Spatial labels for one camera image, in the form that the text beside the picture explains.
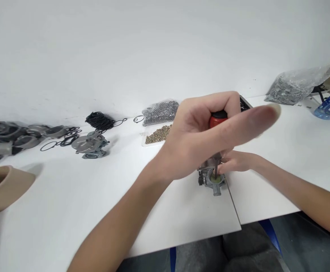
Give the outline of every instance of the fingernail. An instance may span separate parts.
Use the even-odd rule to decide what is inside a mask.
[[[274,108],[274,110],[277,113],[277,119],[278,119],[278,117],[281,115],[281,106],[277,103],[271,103],[271,104],[268,104],[266,106]]]

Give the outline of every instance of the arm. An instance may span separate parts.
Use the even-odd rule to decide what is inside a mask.
[[[222,109],[230,118],[208,130],[211,112]],[[277,120],[279,107],[261,106],[240,112],[236,92],[184,100],[159,153],[86,237],[68,272],[116,271],[151,209],[172,180],[188,176],[213,154],[261,134]]]
[[[142,170],[133,186],[87,236],[68,272],[116,271],[171,182],[159,177],[154,164],[153,160]]]
[[[279,168],[251,153],[232,151],[226,156],[222,173],[252,169],[265,177],[312,220],[330,232],[330,192]]]

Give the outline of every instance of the hand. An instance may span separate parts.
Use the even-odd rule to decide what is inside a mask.
[[[220,110],[225,110],[229,119],[209,129],[211,113]],[[264,132],[280,113],[278,104],[241,113],[239,94],[234,91],[188,98],[180,104],[151,169],[168,181],[184,178],[215,153],[244,144]]]
[[[254,167],[260,156],[247,152],[230,151],[223,158],[223,164],[218,166],[218,173],[224,174],[229,171],[244,172]]]

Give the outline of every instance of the beige container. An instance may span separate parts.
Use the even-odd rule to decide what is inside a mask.
[[[35,175],[13,168],[0,167],[0,212],[17,201],[33,184]]]

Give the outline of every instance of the clear plastic bag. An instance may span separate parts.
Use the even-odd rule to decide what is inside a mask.
[[[173,121],[179,103],[174,99],[167,99],[159,103],[152,104],[150,107],[142,111],[144,121],[142,125],[155,125]]]
[[[330,77],[330,65],[283,72],[276,77],[265,101],[294,105]]]

